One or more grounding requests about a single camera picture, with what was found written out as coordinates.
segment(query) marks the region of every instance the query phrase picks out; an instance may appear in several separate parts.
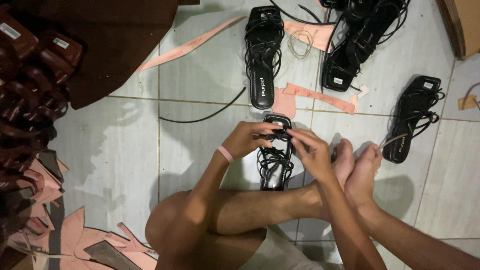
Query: stack of brown sandals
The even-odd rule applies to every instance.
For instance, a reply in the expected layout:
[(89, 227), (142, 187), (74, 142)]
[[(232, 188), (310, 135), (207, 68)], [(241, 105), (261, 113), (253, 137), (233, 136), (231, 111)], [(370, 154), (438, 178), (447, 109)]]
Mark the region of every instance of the stack of brown sandals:
[[(68, 108), (65, 81), (81, 55), (77, 42), (52, 29), (33, 34), (9, 15), (8, 5), (0, 6), (1, 192), (18, 190), (19, 179), (34, 181), (24, 172), (56, 135), (53, 123)], [(5, 205), (0, 205), (2, 238), (6, 216), (14, 219)]]

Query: tiled floor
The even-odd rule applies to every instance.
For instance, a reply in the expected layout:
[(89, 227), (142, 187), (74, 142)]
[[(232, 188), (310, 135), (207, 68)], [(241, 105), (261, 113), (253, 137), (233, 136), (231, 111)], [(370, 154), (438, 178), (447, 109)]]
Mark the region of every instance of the tiled floor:
[[(180, 7), (174, 27), (151, 57), (166, 52), (208, 29), (248, 14), (267, 0), (202, 0), (200, 6)], [(314, 1), (303, 1), (317, 14)], [(285, 10), (310, 19), (294, 1), (277, 0)], [(66, 215), (85, 205), (85, 225), (118, 232), (124, 222), (141, 241), (152, 207), (160, 199), (191, 189), (221, 144), (240, 120), (261, 121), (267, 113), (249, 106), (248, 94), (219, 115), (200, 123), (158, 121), (204, 117), (230, 102), (247, 85), (243, 54), (247, 19), (221, 31), (192, 53), (134, 74), (120, 89), (84, 109), (70, 110), (55, 123), (58, 137), (50, 147), (71, 169), (64, 188)], [(277, 87), (287, 82), (312, 90), (318, 86), (319, 50), (296, 59), (282, 42), (282, 69)], [(359, 114), (297, 97), (294, 125), (312, 129), (328, 143), (345, 137), (358, 155), (368, 142), (381, 143), (402, 89), (417, 74), (439, 77), (446, 100), (433, 108), (439, 123), (413, 140), (406, 162), (384, 161), (376, 177), (375, 200), (392, 215), (416, 228), (480, 256), (480, 112), (457, 110), (457, 99), (480, 81), (479, 55), (455, 61), (435, 0), (412, 1), (405, 26), (362, 66), (353, 85), (369, 85), (359, 101)], [(326, 94), (343, 100), (349, 90)], [(480, 94), (480, 87), (473, 94)], [(298, 160), (290, 188), (309, 183)], [(259, 175), (254, 154), (234, 163), (222, 188), (256, 190)], [(329, 224), (299, 220), (280, 224), (286, 237), (313, 259), (339, 262)], [(389, 269), (407, 269), (381, 247)]]

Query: knee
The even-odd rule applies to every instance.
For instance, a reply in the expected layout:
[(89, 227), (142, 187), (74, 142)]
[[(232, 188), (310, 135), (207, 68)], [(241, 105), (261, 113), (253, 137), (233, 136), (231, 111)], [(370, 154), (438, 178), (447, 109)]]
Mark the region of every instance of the knee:
[(160, 241), (190, 191), (180, 191), (159, 202), (150, 213), (145, 226), (145, 238), (153, 248)]

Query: barcode sticker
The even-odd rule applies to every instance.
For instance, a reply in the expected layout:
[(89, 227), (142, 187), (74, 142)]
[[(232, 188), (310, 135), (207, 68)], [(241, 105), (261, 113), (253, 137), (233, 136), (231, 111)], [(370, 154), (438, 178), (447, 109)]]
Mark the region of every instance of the barcode sticker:
[(343, 80), (339, 79), (339, 78), (333, 78), (333, 82), (336, 83), (336, 84), (339, 84), (339, 85), (343, 84)]
[(2, 23), (0, 24), (0, 31), (4, 32), (7, 36), (17, 39), (21, 36), (15, 29), (11, 28), (8, 24)]
[(424, 83), (424, 84), (423, 84), (423, 87), (428, 88), (428, 89), (431, 89), (431, 88), (433, 87), (433, 84), (431, 84), (431, 83)]
[(70, 45), (67, 42), (59, 39), (58, 37), (53, 40), (53, 43), (57, 44), (58, 46), (60, 46), (64, 49), (66, 49), (68, 47), (68, 45)]

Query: black sandal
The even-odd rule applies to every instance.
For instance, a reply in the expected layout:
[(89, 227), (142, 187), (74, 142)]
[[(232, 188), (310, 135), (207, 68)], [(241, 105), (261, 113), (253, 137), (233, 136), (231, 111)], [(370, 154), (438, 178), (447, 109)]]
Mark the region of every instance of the black sandal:
[(322, 86), (345, 92), (353, 78), (360, 72), (360, 65), (352, 64), (347, 57), (348, 37), (330, 54), (326, 54), (322, 69)]
[[(382, 44), (402, 27), (407, 18), (410, 0), (380, 0), (362, 27), (351, 35), (347, 45), (347, 55), (351, 63), (365, 63), (378, 44)], [(395, 29), (386, 35), (385, 31), (397, 20)]]
[(250, 79), (250, 97), (255, 108), (265, 110), (274, 103), (273, 79), (281, 66), (280, 43), (285, 31), (280, 10), (275, 6), (253, 8), (245, 30), (245, 63)]
[(265, 136), (265, 139), (271, 142), (276, 141), (277, 147), (260, 147), (258, 152), (263, 157), (263, 160), (260, 161), (260, 177), (262, 178), (260, 190), (283, 191), (293, 170), (293, 163), (290, 161), (293, 144), (290, 141), (291, 136), (287, 133), (287, 129), (292, 128), (292, 123), (288, 117), (273, 114), (266, 115), (264, 122), (280, 124), (283, 129), (274, 130), (273, 134)]
[[(403, 92), (397, 104), (397, 117), (387, 141), (403, 134), (407, 136), (396, 139), (384, 147), (383, 157), (386, 160), (397, 164), (404, 162), (410, 150), (411, 140), (425, 131), (430, 124), (440, 120), (438, 114), (429, 109), (445, 98), (445, 94), (440, 92), (441, 82), (437, 78), (418, 76)], [(428, 122), (417, 126), (423, 119), (428, 119)]]

